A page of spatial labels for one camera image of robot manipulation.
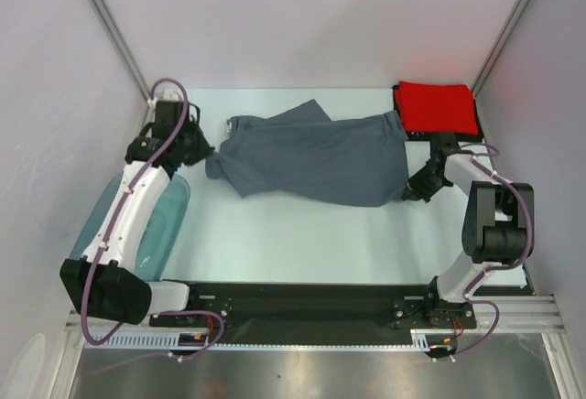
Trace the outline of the grey t shirt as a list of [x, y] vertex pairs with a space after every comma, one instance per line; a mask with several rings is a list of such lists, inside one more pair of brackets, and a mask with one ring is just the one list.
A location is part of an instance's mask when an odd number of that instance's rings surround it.
[[408, 180], [407, 134], [394, 111], [332, 120], [314, 100], [270, 118], [237, 115], [206, 160], [209, 179], [249, 197], [285, 191], [343, 206], [399, 200]]

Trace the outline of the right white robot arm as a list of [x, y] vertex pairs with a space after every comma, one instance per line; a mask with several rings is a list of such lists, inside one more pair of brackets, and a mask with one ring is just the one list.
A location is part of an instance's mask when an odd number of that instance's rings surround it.
[[534, 190], [527, 183], [503, 178], [481, 161], [495, 154], [491, 147], [477, 154], [460, 146], [454, 134], [433, 135], [429, 160], [403, 190], [401, 199], [405, 201], [429, 202], [442, 188], [452, 186], [468, 197], [462, 252], [432, 282], [437, 295], [422, 304], [423, 318], [433, 327], [443, 327], [452, 320], [454, 304], [469, 302], [489, 276], [522, 266], [532, 254]]

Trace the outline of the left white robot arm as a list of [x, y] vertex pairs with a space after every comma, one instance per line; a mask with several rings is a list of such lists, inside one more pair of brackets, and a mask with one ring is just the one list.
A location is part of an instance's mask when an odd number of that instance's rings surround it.
[[181, 167], [213, 152], [188, 102], [155, 100], [155, 118], [129, 144], [113, 202], [89, 245], [77, 259], [66, 259], [60, 279], [82, 318], [136, 325], [170, 312], [180, 324], [196, 323], [202, 303], [184, 283], [146, 279], [136, 258], [147, 225], [164, 191]]

